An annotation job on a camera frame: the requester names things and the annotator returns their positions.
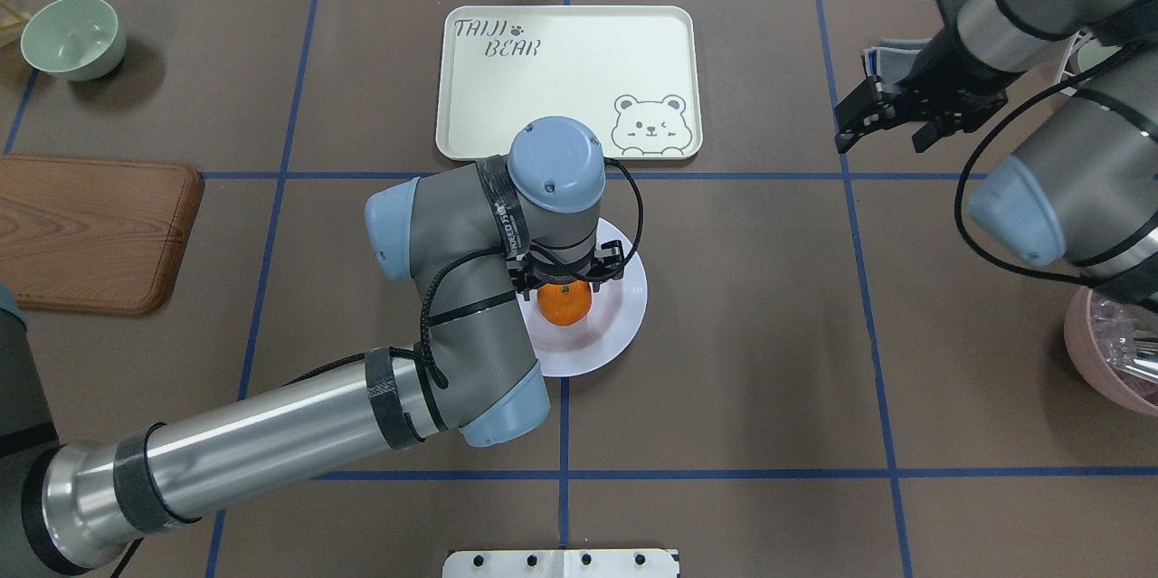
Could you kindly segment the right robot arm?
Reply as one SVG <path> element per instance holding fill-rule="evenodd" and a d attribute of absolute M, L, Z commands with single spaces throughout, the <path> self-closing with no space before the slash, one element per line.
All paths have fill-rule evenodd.
<path fill-rule="evenodd" d="M 932 0 L 929 41 L 864 51 L 835 146 L 918 125 L 916 152 L 975 132 L 1007 88 L 1077 32 L 1114 51 L 1006 114 L 963 163 L 959 235 L 1003 270 L 1155 310 L 1155 0 Z"/>

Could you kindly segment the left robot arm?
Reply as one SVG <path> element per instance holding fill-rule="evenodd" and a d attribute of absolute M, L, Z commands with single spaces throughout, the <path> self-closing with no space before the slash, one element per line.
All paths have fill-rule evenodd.
<path fill-rule="evenodd" d="M 422 299 L 413 346 L 356 353 L 119 442 L 59 441 L 3 290 L 3 576 L 89 573 L 146 536 L 447 430 L 484 449 L 541 425 L 545 373 L 516 297 L 620 278 L 632 250 L 596 241 L 607 166 L 591 129 L 551 116 L 505 154 L 372 195 L 378 263 Z"/>

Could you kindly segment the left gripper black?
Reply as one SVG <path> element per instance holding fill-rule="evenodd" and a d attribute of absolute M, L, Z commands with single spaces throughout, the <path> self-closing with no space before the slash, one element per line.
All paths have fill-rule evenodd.
<path fill-rule="evenodd" d="M 516 294 L 529 297 L 534 290 L 547 285 L 564 286 L 572 281 L 587 281 L 593 292 L 604 281 L 620 280 L 626 269 L 623 241 L 596 243 L 576 261 L 562 261 L 554 249 L 533 243 L 529 253 L 516 261 Z"/>

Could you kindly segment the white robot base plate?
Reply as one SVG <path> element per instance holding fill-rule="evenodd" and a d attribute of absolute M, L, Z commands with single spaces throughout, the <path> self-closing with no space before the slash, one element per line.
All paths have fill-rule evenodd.
<path fill-rule="evenodd" d="M 677 550 L 514 549 L 450 553 L 442 577 L 681 577 Z"/>

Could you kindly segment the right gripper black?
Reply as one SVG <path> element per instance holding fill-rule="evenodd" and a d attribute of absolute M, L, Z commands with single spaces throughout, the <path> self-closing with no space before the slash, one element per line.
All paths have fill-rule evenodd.
<path fill-rule="evenodd" d="M 943 138 L 980 129 L 1001 112 L 1009 103 L 1009 86 L 1007 72 L 981 63 L 963 46 L 957 25 L 944 25 L 897 86 L 867 76 L 840 101 L 834 109 L 835 147 L 846 154 L 865 136 L 906 120 L 922 124 L 911 144 L 923 154 Z"/>

